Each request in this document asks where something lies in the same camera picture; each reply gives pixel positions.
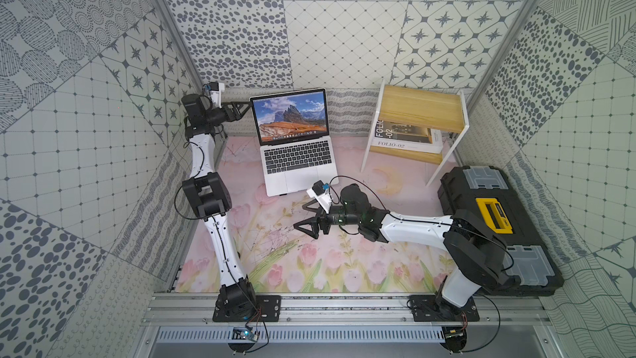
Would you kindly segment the silver laptop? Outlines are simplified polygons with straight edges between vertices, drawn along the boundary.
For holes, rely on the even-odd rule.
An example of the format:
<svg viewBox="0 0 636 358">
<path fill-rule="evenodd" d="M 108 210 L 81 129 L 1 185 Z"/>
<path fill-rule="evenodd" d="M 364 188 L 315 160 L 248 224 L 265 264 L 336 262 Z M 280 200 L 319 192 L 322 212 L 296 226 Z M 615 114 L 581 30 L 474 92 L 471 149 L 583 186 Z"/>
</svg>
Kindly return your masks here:
<svg viewBox="0 0 636 358">
<path fill-rule="evenodd" d="M 250 102 L 268 196 L 336 182 L 324 88 L 255 96 Z"/>
</svg>

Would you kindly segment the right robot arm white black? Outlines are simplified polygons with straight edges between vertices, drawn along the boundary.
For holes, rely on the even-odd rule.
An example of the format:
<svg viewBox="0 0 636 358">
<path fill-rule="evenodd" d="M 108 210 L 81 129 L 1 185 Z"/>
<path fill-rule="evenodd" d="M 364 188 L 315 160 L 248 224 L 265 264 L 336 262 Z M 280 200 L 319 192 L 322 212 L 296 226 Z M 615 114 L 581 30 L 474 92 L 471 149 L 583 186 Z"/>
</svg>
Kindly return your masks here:
<svg viewBox="0 0 636 358">
<path fill-rule="evenodd" d="M 317 239 L 331 227 L 355 225 L 370 242 L 416 243 L 447 252 L 455 269 L 437 292 L 437 304 L 463 308 L 483 289 L 492 292 L 508 282 L 504 258 L 507 245 L 485 222 L 468 210 L 438 217 L 407 217 L 385 207 L 374 207 L 357 184 L 344 187 L 337 203 L 331 187 L 317 182 L 307 190 L 311 201 L 303 206 L 314 215 L 293 225 L 295 230 Z"/>
</svg>

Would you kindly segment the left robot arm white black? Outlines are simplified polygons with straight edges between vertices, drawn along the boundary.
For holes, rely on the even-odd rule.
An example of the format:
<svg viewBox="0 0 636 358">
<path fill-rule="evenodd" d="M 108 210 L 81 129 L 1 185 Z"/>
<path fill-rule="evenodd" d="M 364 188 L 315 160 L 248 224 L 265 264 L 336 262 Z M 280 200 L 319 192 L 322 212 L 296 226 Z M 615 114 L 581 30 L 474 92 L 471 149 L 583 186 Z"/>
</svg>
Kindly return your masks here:
<svg viewBox="0 0 636 358">
<path fill-rule="evenodd" d="M 243 118 L 251 108 L 249 102 L 229 102 L 216 106 L 209 94 L 187 94 L 185 107 L 186 144 L 192 150 L 190 177 L 182 182 L 193 212 L 191 220 L 201 220 L 212 240 L 220 270 L 220 291 L 216 303 L 215 322 L 250 321 L 258 316 L 256 293 L 230 233 L 230 193 L 215 170 L 215 134 L 225 123 Z"/>
</svg>

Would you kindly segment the Folio book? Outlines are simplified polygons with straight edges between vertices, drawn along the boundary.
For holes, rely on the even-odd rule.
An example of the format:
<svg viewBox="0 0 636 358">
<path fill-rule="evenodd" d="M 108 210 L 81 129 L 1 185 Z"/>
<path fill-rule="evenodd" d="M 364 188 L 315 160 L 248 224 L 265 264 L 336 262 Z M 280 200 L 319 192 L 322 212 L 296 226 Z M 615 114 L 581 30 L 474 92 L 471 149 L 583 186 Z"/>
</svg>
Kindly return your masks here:
<svg viewBox="0 0 636 358">
<path fill-rule="evenodd" d="M 441 153 L 442 132 L 411 124 L 396 124 L 379 119 L 374 128 L 372 147 L 414 152 Z"/>
</svg>

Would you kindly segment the white wooden side table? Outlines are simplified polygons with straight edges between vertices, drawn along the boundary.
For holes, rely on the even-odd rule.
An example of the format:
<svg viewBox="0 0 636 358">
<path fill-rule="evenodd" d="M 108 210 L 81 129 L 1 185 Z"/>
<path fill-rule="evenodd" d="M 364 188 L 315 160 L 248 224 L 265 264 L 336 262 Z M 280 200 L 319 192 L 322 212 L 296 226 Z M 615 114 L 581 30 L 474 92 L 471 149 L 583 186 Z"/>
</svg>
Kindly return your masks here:
<svg viewBox="0 0 636 358">
<path fill-rule="evenodd" d="M 445 153 L 436 154 L 375 146 L 375 126 L 379 118 L 399 124 L 414 124 L 438 129 L 448 134 L 455 134 L 456 140 Z M 470 121 L 463 92 L 444 94 L 427 90 L 388 86 L 383 83 L 379 90 L 361 167 L 366 167 L 371 152 L 427 162 L 437 165 L 435 172 L 428 180 L 429 183 L 433 183 L 438 179 L 441 170 L 451 158 L 469 128 Z"/>
</svg>

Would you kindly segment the black yellow toolbox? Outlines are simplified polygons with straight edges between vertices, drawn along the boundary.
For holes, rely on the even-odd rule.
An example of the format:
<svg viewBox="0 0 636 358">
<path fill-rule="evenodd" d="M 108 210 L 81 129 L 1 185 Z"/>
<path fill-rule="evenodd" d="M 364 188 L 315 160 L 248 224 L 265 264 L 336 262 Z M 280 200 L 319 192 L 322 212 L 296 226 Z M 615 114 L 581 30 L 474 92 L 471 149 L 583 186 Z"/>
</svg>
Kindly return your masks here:
<svg viewBox="0 0 636 358">
<path fill-rule="evenodd" d="M 546 297 L 563 286 L 561 271 L 503 170 L 454 167 L 442 176 L 437 195 L 446 215 L 468 210 L 508 246 L 501 265 L 508 281 L 493 295 Z"/>
</svg>

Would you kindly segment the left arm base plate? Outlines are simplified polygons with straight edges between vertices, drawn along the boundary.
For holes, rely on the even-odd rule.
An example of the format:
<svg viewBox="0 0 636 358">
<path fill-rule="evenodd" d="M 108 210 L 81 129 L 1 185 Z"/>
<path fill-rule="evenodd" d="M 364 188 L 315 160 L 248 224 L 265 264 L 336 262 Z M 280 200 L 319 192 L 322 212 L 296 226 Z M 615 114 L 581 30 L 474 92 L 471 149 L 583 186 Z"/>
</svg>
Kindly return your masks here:
<svg viewBox="0 0 636 358">
<path fill-rule="evenodd" d="M 236 298 L 219 297 L 215 304 L 215 311 L 212 318 L 214 323 L 247 323 L 263 321 L 265 323 L 276 323 L 280 317 L 281 308 L 280 295 L 257 294 L 253 302 L 248 301 L 245 296 Z"/>
</svg>

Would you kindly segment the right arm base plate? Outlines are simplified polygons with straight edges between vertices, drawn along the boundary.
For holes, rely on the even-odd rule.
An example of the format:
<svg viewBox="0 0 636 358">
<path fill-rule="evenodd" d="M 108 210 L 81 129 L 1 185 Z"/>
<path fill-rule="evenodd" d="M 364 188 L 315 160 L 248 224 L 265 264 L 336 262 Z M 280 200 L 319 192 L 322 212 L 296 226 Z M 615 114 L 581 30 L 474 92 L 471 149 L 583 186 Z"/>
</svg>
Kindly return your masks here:
<svg viewBox="0 0 636 358">
<path fill-rule="evenodd" d="M 411 295 L 407 300 L 407 308 L 411 311 L 415 322 L 478 322 L 480 315 L 475 300 L 469 298 L 466 305 L 456 307 L 448 303 L 441 295 Z"/>
</svg>

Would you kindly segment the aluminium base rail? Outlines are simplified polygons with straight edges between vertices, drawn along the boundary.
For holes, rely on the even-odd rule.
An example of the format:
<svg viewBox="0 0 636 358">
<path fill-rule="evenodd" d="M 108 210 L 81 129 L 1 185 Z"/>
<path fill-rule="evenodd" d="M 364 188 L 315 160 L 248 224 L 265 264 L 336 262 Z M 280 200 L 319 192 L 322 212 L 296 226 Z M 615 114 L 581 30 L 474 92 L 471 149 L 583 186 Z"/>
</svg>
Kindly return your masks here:
<svg viewBox="0 0 636 358">
<path fill-rule="evenodd" d="M 284 293 L 278 304 L 277 326 L 406 325 L 414 322 L 406 293 Z M 548 325 L 550 319 L 536 298 L 480 297 L 473 307 L 480 319 L 471 326 Z M 213 293 L 156 293 L 142 315 L 144 326 L 227 324 L 214 320 Z"/>
</svg>

